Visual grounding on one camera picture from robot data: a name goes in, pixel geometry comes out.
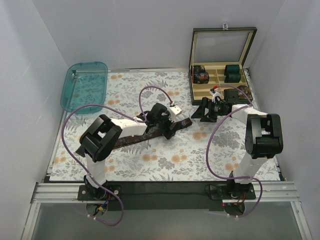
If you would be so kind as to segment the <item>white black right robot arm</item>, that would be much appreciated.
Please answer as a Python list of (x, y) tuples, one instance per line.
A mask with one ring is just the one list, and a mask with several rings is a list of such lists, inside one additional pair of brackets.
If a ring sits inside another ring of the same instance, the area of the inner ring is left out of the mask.
[(261, 166), (284, 147), (281, 118), (254, 109), (249, 93), (243, 87), (226, 85), (223, 94), (215, 86), (210, 90), (212, 98), (203, 97), (198, 109), (191, 116), (201, 122), (215, 123), (219, 116), (228, 117), (246, 125), (245, 155), (238, 167), (225, 177), (225, 184), (210, 185), (208, 194), (213, 200), (224, 198), (255, 198), (252, 182)]

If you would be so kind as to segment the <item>brown blue floral tie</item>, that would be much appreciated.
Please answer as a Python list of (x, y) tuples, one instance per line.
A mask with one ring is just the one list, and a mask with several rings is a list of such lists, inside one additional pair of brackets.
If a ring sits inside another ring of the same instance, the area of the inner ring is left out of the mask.
[[(185, 118), (181, 121), (173, 123), (171, 125), (170, 129), (179, 131), (179, 130), (183, 130), (183, 129), (190, 127), (192, 124), (193, 123), (190, 118)], [(115, 149), (127, 147), (130, 145), (134, 145), (134, 144), (138, 144), (138, 143), (141, 143), (144, 141), (155, 139), (155, 138), (158, 138), (161, 136), (163, 136), (163, 135), (162, 135), (160, 129), (158, 127), (154, 127), (153, 130), (151, 130), (148, 133), (145, 133), (144, 135), (126, 136), (126, 137), (119, 138), (116, 141), (116, 143), (112, 149), (115, 150)]]

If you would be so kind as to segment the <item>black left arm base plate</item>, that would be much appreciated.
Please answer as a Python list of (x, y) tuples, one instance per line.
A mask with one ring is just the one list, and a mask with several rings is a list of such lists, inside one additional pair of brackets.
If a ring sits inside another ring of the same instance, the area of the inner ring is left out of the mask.
[[(121, 194), (122, 194), (121, 185), (107, 184), (104, 187), (109, 191), (113, 192), (114, 194), (116, 194), (119, 198), (121, 197)], [(96, 188), (95, 190), (92, 190), (87, 185), (84, 184), (84, 185), (81, 185), (78, 189), (77, 200), (78, 201), (102, 201), (102, 200), (106, 200), (108, 197), (110, 197), (112, 201), (116, 200), (116, 198), (111, 194), (109, 194), (107, 191), (101, 188)]]

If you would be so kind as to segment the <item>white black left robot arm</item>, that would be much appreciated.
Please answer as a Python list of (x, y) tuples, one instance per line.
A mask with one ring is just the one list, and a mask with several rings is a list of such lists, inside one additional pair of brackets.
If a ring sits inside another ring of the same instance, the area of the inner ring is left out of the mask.
[(175, 104), (166, 107), (156, 103), (133, 120), (100, 115), (80, 138), (89, 171), (84, 177), (89, 194), (95, 200), (106, 196), (105, 161), (116, 146), (133, 144), (156, 133), (169, 140), (177, 131), (175, 121), (181, 113), (182, 109)]

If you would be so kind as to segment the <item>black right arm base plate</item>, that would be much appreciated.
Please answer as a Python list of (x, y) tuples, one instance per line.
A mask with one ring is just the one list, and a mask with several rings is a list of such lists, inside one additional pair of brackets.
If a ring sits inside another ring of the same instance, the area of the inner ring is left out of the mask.
[(229, 190), (226, 183), (210, 183), (204, 187), (205, 194), (211, 200), (255, 200), (256, 193), (251, 185), (248, 191)]

